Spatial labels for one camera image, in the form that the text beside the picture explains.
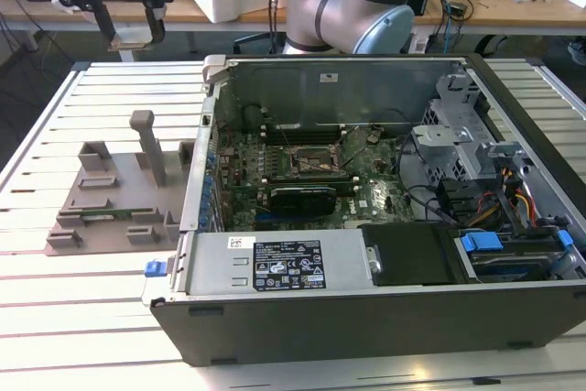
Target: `slatted metal table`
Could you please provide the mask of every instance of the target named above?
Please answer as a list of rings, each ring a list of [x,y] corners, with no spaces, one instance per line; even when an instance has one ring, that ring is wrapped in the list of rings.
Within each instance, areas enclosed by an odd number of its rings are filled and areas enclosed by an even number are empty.
[[[522,60],[491,65],[583,178],[576,97],[544,68]],[[478,377],[500,380],[495,390],[586,387],[584,324],[546,348],[520,352],[192,368],[141,300],[145,262],[172,253],[45,257],[82,142],[138,151],[128,119],[150,109],[163,149],[175,150],[197,135],[201,81],[199,62],[94,63],[72,72],[0,175],[0,389],[472,390]]]

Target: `yellow cable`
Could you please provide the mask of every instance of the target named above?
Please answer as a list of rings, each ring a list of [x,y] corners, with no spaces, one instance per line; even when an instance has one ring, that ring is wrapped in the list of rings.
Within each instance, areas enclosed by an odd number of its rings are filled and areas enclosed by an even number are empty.
[[[526,199],[525,196],[522,196],[521,194],[516,194],[515,196],[525,203],[525,206],[527,207],[527,219],[529,219],[529,221],[531,222],[531,208],[529,208],[529,201]]]
[[[499,207],[499,205],[496,204],[490,210],[488,210],[487,212],[485,212],[483,215],[481,215],[480,217],[478,217],[477,219],[475,219],[474,221],[472,221],[471,223],[469,223],[468,226],[473,226],[473,225],[481,222],[482,220],[486,219],[489,215],[493,214],[498,209],[498,207]]]

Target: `motherboard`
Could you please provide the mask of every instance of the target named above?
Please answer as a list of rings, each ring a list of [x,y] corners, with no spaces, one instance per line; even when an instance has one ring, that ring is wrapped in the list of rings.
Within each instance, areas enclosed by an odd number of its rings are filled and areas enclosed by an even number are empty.
[[[395,174],[400,140],[377,126],[325,135],[222,130],[218,181],[225,231],[413,221]]]

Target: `blue latch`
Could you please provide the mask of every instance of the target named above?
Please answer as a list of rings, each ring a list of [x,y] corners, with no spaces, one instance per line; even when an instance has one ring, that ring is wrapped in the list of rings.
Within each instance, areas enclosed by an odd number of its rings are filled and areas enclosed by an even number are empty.
[[[167,262],[153,260],[146,263],[145,266],[145,277],[166,277],[167,276]]]
[[[558,231],[558,238],[567,251],[569,251],[571,246],[574,244],[574,239],[571,238],[571,235],[568,233],[568,231]]]
[[[467,233],[461,238],[466,252],[502,251],[503,244],[496,233]]]

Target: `power supply label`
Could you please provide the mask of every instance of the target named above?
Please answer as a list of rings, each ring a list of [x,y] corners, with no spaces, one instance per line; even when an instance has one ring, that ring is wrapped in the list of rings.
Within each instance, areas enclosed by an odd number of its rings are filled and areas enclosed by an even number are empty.
[[[326,287],[319,240],[255,243],[254,264],[259,292]]]

